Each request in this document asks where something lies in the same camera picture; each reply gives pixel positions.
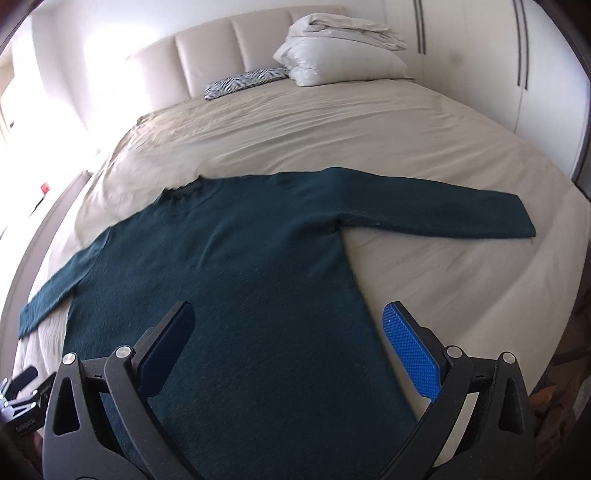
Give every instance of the metal screw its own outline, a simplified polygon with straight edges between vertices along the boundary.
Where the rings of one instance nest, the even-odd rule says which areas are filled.
[[[74,363],[74,360],[76,360],[76,354],[75,353],[67,353],[64,355],[64,358],[61,359],[61,362],[64,365],[71,365]]]
[[[127,345],[120,346],[115,351],[115,355],[117,355],[119,358],[125,358],[126,356],[129,356],[130,353],[131,353],[131,348],[129,348]]]
[[[514,364],[517,361],[515,355],[510,352],[503,353],[503,360],[508,364]]]
[[[447,354],[452,358],[460,358],[463,355],[463,352],[458,346],[451,346],[447,348]]]

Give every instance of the white wardrobe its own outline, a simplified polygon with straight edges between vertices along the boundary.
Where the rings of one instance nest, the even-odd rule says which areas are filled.
[[[589,79],[534,0],[385,0],[417,83],[528,140],[572,177],[589,120]]]

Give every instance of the zebra print pillow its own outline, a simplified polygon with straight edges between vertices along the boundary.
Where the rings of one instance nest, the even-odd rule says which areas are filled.
[[[246,90],[247,88],[263,85],[264,83],[283,80],[289,76],[289,70],[285,67],[276,69],[253,70],[234,77],[218,80],[205,87],[205,99],[213,100],[229,93]]]

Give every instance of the white pillow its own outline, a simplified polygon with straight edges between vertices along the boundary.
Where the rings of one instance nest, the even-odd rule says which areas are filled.
[[[403,79],[406,64],[390,50],[329,37],[293,37],[273,55],[300,87],[355,80]]]

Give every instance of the wrinkled sheet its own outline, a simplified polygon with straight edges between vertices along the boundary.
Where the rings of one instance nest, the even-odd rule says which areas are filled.
[[[298,88],[282,80],[220,99],[152,113],[120,141],[60,227],[31,296],[106,227],[143,209],[164,188],[209,177],[357,168],[520,196],[534,239],[455,240],[348,229],[358,284],[381,331],[400,300],[444,345],[469,355],[516,354],[531,390],[568,321],[584,264],[589,203],[549,160],[484,116],[405,80]],[[56,370],[64,302],[18,347],[15,371]],[[426,407],[384,338],[417,415]],[[441,458],[449,458],[473,398]]]

